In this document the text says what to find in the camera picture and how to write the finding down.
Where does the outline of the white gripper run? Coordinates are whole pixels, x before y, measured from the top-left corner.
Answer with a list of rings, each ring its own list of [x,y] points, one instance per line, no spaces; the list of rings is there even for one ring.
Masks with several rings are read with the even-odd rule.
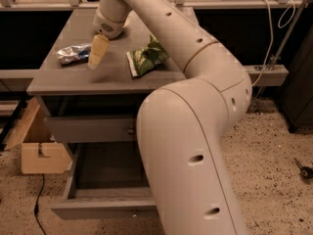
[[[100,33],[94,36],[91,46],[91,52],[88,59],[88,67],[94,70],[105,56],[109,46],[109,39],[115,39],[123,32],[126,20],[114,22],[106,18],[100,9],[96,10],[93,21],[95,30]]]

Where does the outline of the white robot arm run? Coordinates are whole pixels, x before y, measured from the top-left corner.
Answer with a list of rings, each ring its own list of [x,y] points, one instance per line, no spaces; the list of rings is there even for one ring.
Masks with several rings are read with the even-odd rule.
[[[166,235],[247,235],[220,150],[246,113],[251,80],[212,35],[166,0],[100,0],[94,25],[110,39],[135,12],[185,75],[142,103],[137,140]]]

